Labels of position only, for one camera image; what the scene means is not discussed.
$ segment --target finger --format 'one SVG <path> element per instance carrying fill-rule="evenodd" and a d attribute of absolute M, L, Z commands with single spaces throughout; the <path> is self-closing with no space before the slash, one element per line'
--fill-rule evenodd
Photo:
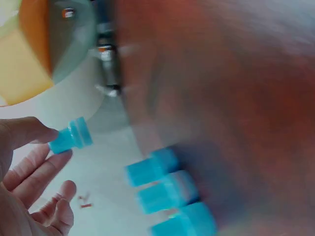
<path fill-rule="evenodd" d="M 57 130 L 46 127 L 35 117 L 0 120 L 0 141 L 11 150 L 33 141 L 47 143 L 57 136 Z"/>
<path fill-rule="evenodd" d="M 57 193 L 51 201 L 49 201 L 44 207 L 38 212 L 31 214 L 32 218 L 40 224 L 49 224 L 56 211 L 56 205 L 59 200 L 66 199 L 70 202 L 76 193 L 75 183 L 67 180 L 65 181 L 59 193 Z"/>
<path fill-rule="evenodd" d="M 57 203 L 56 213 L 53 222 L 47 228 L 53 236 L 67 236 L 73 226 L 74 216 L 70 204 L 66 199 Z"/>
<path fill-rule="evenodd" d="M 63 169 L 71 156 L 71 150 L 52 155 L 34 173 L 17 186 L 12 191 L 12 194 L 23 202 L 25 208 L 30 208 L 51 180 Z"/>
<path fill-rule="evenodd" d="M 47 144 L 39 145 L 32 150 L 27 157 L 5 175 L 3 184 L 6 189 L 12 191 L 29 177 L 44 163 L 49 151 Z"/>

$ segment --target yellow container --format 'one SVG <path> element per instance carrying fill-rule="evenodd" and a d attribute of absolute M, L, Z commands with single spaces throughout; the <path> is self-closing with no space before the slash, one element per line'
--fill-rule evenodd
<path fill-rule="evenodd" d="M 47 0 L 0 0 L 0 106 L 52 87 Z"/>

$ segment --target plastic cap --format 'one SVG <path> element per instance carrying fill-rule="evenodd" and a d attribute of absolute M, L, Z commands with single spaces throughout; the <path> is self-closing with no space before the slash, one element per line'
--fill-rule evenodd
<path fill-rule="evenodd" d="M 83 148 L 92 145 L 93 141 L 83 117 L 69 122 L 66 129 L 59 131 L 56 140 L 49 143 L 54 154 L 67 151 L 73 147 Z"/>
<path fill-rule="evenodd" d="M 197 198 L 197 189 L 186 171 L 168 174 L 161 183 L 138 193 L 138 201 L 146 214 L 182 207 Z"/>
<path fill-rule="evenodd" d="M 179 217 L 171 218 L 151 228 L 153 236 L 185 236 L 185 228 Z"/>
<path fill-rule="evenodd" d="M 126 167 L 131 186 L 137 187 L 161 179 L 167 173 L 178 170 L 179 161 L 168 148 L 156 150 L 149 159 Z"/>
<path fill-rule="evenodd" d="M 169 196 L 163 183 L 139 191 L 138 201 L 145 214 L 151 214 L 174 206 L 173 199 Z"/>
<path fill-rule="evenodd" d="M 180 209 L 175 218 L 151 228 L 153 236 L 213 236 L 215 220 L 206 205 L 195 203 Z"/>

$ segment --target blue plastic cap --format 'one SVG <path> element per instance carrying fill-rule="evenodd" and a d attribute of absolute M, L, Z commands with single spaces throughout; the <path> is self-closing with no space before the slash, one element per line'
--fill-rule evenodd
<path fill-rule="evenodd" d="M 214 236 L 215 220 L 206 205 L 195 203 L 180 209 L 175 218 L 151 228 L 153 236 Z"/>
<path fill-rule="evenodd" d="M 151 228 L 153 236 L 185 236 L 185 228 L 179 217 L 171 218 Z"/>
<path fill-rule="evenodd" d="M 198 198 L 198 191 L 186 171 L 166 175 L 159 184 L 138 192 L 145 214 L 185 206 Z"/>
<path fill-rule="evenodd" d="M 149 159 L 127 166 L 126 175 L 130 185 L 137 187 L 159 180 L 178 168 L 179 161 L 173 151 L 164 148 L 152 152 Z"/>
<path fill-rule="evenodd" d="M 173 199 L 170 198 L 163 183 L 158 183 L 152 187 L 139 191 L 137 198 L 145 214 L 151 214 L 163 209 L 170 209 L 174 206 Z"/>
<path fill-rule="evenodd" d="M 83 117 L 69 122 L 66 129 L 60 130 L 56 140 L 49 143 L 54 154 L 70 150 L 73 147 L 83 148 L 92 145 L 93 141 Z"/>

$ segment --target hand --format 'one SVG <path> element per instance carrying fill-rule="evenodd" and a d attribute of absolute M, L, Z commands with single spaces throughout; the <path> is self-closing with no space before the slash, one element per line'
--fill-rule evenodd
<path fill-rule="evenodd" d="M 50 202 L 32 215 L 28 209 L 47 185 L 66 165 L 72 151 L 52 155 L 45 143 L 56 139 L 58 132 L 36 118 L 0 120 L 0 235 L 66 236 L 73 226 L 69 201 L 76 186 L 66 181 Z M 9 171 L 13 151 L 28 143 L 41 143 L 13 170 Z"/>

